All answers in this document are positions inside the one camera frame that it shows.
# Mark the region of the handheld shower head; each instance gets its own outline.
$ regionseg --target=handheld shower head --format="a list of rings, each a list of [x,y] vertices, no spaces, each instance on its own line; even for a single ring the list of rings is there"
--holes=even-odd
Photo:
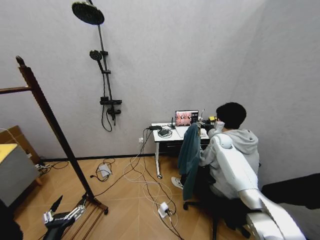
[[[87,24],[100,25],[105,21],[105,16],[103,15],[103,13],[94,5],[85,1],[74,2],[72,4],[72,11],[78,19],[84,21]]]
[[[95,61],[100,61],[102,59],[102,54],[97,50],[91,50],[89,55],[90,58],[92,58]]]
[[[90,55],[90,58],[97,61],[99,68],[100,68],[100,71],[103,74],[105,71],[104,71],[102,64],[101,64],[102,54],[97,50],[91,50],[89,55]]]

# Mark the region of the laptop screen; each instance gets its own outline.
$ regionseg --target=laptop screen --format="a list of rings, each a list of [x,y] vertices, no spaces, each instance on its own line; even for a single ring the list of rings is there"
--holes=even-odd
[[[175,111],[175,126],[190,126],[198,120],[198,110]]]

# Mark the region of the floor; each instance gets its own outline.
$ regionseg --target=floor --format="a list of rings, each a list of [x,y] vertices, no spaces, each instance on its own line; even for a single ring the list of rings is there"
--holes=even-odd
[[[90,178],[90,175],[96,171],[98,164],[102,162],[102,159],[81,160],[79,164],[93,193],[98,194],[103,192],[123,174],[124,167],[129,163],[129,160],[129,158],[117,158],[112,164],[112,175],[106,182],[100,182],[94,177]],[[136,169],[142,172],[144,169],[143,158],[141,158],[140,162],[142,164],[138,165]],[[146,169],[157,179],[154,157],[145,157],[145,163]],[[176,205],[178,222],[176,216],[172,216],[172,222],[176,224],[177,231],[185,240],[212,239],[212,218],[202,209],[196,207],[189,207],[188,211],[183,210],[182,190],[174,187],[170,180],[171,176],[178,176],[176,166],[177,158],[160,157],[160,168],[163,179],[159,181],[171,189],[172,200]],[[129,172],[126,176],[130,179],[136,179],[135,181],[143,181],[140,174],[134,171]],[[144,172],[144,176],[147,181],[153,181],[146,171]],[[49,173],[41,176],[40,179],[43,182],[43,186],[35,187],[15,211],[15,220],[20,225],[25,240],[37,240],[46,232],[42,214],[49,210],[52,203],[60,195],[63,195],[63,199],[57,213],[72,210],[84,194],[84,189],[70,164],[63,169],[52,169]],[[168,198],[163,192],[160,191],[158,193],[159,188],[156,184],[148,184],[148,186],[152,196],[159,195],[156,199],[157,202],[168,202]],[[164,185],[163,189],[171,196],[170,191]],[[107,192],[97,196],[99,201],[109,207],[109,213],[108,215],[102,214],[98,218],[85,239],[178,239],[153,213],[153,211],[156,212],[156,206],[153,205],[150,198],[145,197],[144,190],[147,193],[147,188],[143,182],[130,182],[122,177]],[[172,203],[169,204],[169,208],[174,208]],[[69,229],[63,239],[83,239],[100,212],[98,209],[94,210],[93,205],[89,205],[85,213]],[[86,217],[88,217],[87,221],[76,233]],[[217,236],[219,240],[245,239],[239,231],[227,228],[223,221],[219,222]]]

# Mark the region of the sneaker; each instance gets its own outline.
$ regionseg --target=sneaker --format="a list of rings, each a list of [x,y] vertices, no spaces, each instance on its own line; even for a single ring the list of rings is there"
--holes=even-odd
[[[179,188],[179,189],[184,189],[184,186],[182,185],[182,183],[180,182],[180,178],[177,178],[177,177],[175,177],[175,176],[172,176],[171,177],[171,182],[172,182],[172,184],[175,186],[175,187],[177,187],[177,188]]]

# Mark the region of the teal jacket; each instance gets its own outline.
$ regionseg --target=teal jacket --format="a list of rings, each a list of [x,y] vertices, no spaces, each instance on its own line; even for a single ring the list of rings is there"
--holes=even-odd
[[[183,185],[184,201],[192,198],[200,161],[200,140],[201,137],[198,135],[198,126],[196,123],[193,123],[184,134],[184,140],[178,158],[180,175],[187,175]]]

